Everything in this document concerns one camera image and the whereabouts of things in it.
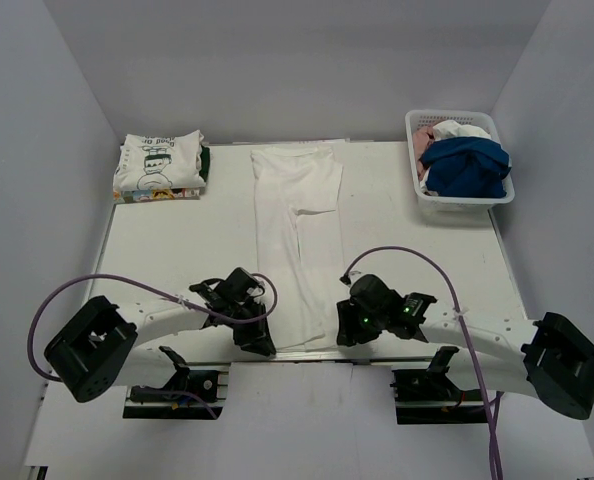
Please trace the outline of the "white t-shirt red print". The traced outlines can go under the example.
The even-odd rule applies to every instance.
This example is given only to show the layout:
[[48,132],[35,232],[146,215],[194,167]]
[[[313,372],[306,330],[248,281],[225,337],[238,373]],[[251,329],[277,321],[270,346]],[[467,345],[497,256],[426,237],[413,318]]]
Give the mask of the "white t-shirt red print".
[[330,146],[251,152],[258,269],[276,285],[279,351],[335,345],[344,267],[338,197],[343,166]]

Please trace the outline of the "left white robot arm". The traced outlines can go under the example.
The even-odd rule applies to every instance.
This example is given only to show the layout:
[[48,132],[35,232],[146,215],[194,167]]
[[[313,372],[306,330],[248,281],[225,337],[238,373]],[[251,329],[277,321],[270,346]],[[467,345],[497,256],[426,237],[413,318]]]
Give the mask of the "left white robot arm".
[[218,399],[217,370],[192,368],[169,346],[148,349],[150,342],[181,332],[226,327],[244,352],[272,357],[276,353],[268,325],[278,294],[260,273],[235,268],[226,278],[209,278],[171,294],[127,277],[109,280],[153,294],[150,301],[117,304],[104,295],[88,299],[44,349],[45,379],[62,383],[79,403],[87,403],[113,386],[127,386],[136,403],[165,402],[210,408]]

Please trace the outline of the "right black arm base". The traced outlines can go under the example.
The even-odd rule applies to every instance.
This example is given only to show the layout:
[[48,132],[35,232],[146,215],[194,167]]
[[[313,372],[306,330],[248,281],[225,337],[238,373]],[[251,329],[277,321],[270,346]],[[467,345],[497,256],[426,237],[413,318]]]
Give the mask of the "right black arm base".
[[462,390],[448,379],[450,361],[460,350],[441,347],[427,366],[399,366],[390,384],[398,425],[486,424],[478,388]]

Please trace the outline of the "blue t-shirt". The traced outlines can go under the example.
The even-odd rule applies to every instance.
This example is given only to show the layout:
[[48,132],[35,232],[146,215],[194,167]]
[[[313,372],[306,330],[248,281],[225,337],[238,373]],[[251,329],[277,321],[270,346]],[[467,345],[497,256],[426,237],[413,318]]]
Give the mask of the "blue t-shirt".
[[436,141],[421,161],[428,172],[424,184],[436,196],[501,199],[510,174],[509,154],[493,140],[459,137]]

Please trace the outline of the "plain white t-shirt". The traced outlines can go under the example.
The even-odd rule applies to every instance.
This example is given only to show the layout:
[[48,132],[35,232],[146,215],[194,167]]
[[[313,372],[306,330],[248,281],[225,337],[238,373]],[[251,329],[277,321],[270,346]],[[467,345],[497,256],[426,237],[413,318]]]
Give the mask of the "plain white t-shirt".
[[491,135],[486,130],[474,125],[460,124],[452,119],[443,120],[435,124],[432,127],[432,132],[435,141],[459,137],[491,139]]

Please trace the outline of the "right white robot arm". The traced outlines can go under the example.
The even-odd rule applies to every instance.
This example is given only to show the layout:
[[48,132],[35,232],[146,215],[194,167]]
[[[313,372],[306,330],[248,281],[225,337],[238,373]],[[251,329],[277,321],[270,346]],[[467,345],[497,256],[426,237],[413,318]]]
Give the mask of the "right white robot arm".
[[594,343],[563,315],[512,320],[458,313],[435,297],[402,296],[374,274],[341,277],[349,297],[337,304],[337,343],[351,347],[388,332],[439,345],[430,390],[449,399],[480,384],[539,399],[551,410],[586,420],[594,406]]

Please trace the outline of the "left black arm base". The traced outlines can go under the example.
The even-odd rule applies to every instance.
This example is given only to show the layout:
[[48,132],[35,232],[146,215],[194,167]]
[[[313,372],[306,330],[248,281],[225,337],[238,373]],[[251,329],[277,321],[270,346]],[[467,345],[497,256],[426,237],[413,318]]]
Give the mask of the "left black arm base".
[[172,363],[174,373],[161,387],[133,386],[124,408],[124,419],[217,420],[226,398],[227,371],[190,367],[167,346],[160,352]]

